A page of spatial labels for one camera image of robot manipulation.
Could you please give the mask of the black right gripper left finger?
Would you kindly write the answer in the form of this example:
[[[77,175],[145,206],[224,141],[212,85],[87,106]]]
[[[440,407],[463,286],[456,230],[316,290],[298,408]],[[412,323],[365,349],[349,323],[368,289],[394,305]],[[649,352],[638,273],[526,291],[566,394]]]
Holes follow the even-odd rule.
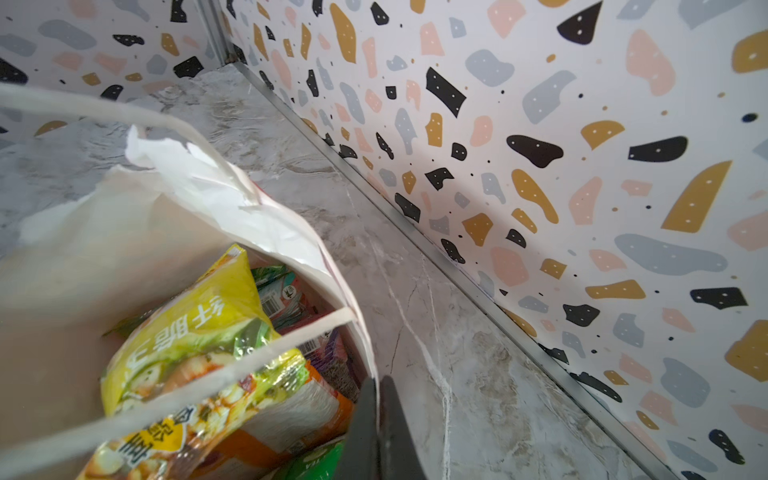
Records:
[[[366,379],[361,387],[334,480],[379,478],[379,403],[377,384]]]

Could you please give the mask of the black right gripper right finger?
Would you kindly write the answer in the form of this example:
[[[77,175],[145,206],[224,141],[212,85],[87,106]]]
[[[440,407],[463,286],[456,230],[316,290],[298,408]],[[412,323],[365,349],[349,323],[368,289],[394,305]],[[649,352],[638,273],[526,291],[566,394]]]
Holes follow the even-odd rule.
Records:
[[[400,397],[391,376],[379,383],[379,478],[426,480]]]

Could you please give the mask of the yellow green snack packet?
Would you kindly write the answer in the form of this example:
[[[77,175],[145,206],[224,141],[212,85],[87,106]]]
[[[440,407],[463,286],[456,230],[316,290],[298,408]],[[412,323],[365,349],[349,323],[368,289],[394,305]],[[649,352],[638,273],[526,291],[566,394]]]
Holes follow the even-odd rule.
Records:
[[[232,245],[194,284],[137,327],[101,378],[107,415],[124,413],[228,367],[279,339],[263,311],[246,251]],[[202,400],[100,445],[82,479],[187,479],[208,454],[309,380],[291,349]]]

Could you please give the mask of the red paper bag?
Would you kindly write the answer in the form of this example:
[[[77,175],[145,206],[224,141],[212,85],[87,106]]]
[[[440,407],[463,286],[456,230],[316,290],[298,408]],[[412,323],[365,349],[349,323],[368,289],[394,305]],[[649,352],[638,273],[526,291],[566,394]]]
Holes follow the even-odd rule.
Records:
[[[202,400],[335,328],[360,381],[376,379],[362,312],[318,233],[226,161],[188,123],[129,104],[13,84],[3,107],[128,126],[125,165],[84,197],[34,213],[1,258],[1,475],[82,479],[105,442]],[[124,413],[101,378],[131,333],[234,244],[269,319],[330,308],[315,323]]]

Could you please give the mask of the orange snack packet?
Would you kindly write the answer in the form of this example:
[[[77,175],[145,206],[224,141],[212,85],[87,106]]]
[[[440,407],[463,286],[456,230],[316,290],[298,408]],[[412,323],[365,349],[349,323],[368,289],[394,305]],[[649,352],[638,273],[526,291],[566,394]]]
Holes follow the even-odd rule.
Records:
[[[218,444],[193,479],[260,479],[294,457],[346,433],[355,404],[309,366],[309,380]]]

